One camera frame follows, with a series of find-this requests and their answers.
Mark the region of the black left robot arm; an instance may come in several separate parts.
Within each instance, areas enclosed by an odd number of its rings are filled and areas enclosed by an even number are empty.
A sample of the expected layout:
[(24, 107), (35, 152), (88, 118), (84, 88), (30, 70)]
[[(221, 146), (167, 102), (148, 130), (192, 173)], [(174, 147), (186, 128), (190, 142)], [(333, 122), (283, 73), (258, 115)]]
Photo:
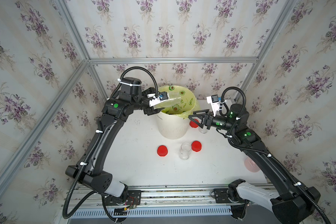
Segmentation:
[[(154, 87), (145, 91), (141, 89), (141, 81), (134, 77), (127, 77), (133, 70), (147, 73), (153, 81)], [(62, 217), (68, 219), (74, 215), (85, 200), (93, 194), (100, 194), (102, 204), (105, 198), (113, 197), (118, 203), (124, 203), (128, 198), (128, 186), (113, 178), (113, 175), (103, 170), (107, 154), (128, 117), (135, 110), (143, 110), (146, 115), (153, 113), (149, 101), (158, 99), (158, 85), (153, 74), (146, 68), (133, 66), (126, 69), (119, 78), (119, 84), (105, 102), (102, 115), (96, 118), (97, 130), (87, 150), (76, 165), (68, 166), (65, 173), (73, 178), (71, 187), (63, 204)], [(91, 189), (78, 204), (69, 211), (69, 203), (77, 184)]]

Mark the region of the red-lid tea jar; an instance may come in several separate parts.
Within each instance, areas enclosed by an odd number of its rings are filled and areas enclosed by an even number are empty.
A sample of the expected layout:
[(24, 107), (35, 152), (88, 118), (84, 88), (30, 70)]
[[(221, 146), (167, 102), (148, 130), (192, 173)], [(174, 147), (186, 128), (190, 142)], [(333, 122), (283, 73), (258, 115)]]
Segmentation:
[(167, 95), (163, 95), (162, 99), (159, 99), (159, 103), (155, 105), (155, 108), (166, 108), (174, 106), (181, 102), (181, 96), (176, 93), (168, 93)]
[(185, 142), (180, 147), (179, 157), (182, 160), (187, 160), (190, 157), (191, 151), (192, 151), (191, 145), (189, 143)]
[(200, 133), (203, 133), (203, 134), (205, 134), (205, 133), (207, 133), (209, 130), (207, 129), (207, 126), (204, 126), (204, 127), (200, 127), (199, 128), (199, 132)]

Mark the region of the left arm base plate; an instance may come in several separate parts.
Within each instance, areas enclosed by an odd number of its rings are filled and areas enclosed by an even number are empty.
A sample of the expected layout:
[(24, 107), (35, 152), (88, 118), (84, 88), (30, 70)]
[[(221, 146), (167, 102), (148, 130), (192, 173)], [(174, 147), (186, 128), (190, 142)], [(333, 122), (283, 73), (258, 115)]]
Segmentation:
[(122, 205), (129, 209), (133, 209), (141, 204), (141, 190), (124, 191), (121, 197), (107, 196), (105, 197), (106, 206)]

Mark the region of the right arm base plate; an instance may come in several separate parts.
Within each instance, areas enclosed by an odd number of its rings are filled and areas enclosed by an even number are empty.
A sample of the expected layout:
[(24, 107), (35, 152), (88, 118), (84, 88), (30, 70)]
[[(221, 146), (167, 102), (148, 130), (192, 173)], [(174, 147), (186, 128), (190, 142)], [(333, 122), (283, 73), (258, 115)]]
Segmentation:
[(231, 188), (214, 189), (211, 196), (215, 199), (216, 203), (249, 203), (249, 200), (241, 198)]

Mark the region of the red jar lid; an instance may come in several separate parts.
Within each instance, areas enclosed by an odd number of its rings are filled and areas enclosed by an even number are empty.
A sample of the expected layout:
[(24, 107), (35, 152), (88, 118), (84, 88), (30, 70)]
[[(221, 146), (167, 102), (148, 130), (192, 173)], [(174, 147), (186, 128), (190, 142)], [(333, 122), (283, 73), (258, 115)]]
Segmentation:
[(200, 121), (197, 120), (197, 119), (194, 119), (194, 120), (191, 120), (189, 125), (192, 127), (192, 128), (198, 128), (199, 127), (199, 123)]
[(199, 141), (194, 141), (192, 142), (191, 144), (191, 149), (194, 151), (194, 152), (199, 152), (202, 150), (202, 144), (201, 142)]
[(160, 145), (157, 149), (157, 154), (160, 156), (160, 157), (165, 157), (167, 154), (168, 154), (168, 148), (164, 145)]

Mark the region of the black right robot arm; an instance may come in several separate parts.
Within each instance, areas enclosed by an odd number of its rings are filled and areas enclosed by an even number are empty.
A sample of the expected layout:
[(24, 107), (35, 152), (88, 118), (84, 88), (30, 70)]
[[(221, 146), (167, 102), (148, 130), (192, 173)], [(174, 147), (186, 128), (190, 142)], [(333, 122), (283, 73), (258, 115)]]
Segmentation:
[(189, 120), (200, 128), (223, 130), (229, 144), (245, 153), (271, 181), (275, 192), (248, 184), (238, 179), (229, 184), (227, 193), (232, 202), (254, 202), (271, 211), (282, 224), (299, 224), (318, 212), (326, 224), (330, 223), (325, 211), (318, 205), (321, 197), (315, 187), (307, 187), (296, 178), (266, 147), (262, 139), (247, 126), (249, 112), (245, 93), (238, 87), (226, 88), (221, 97), (207, 98), (212, 109), (194, 111)]

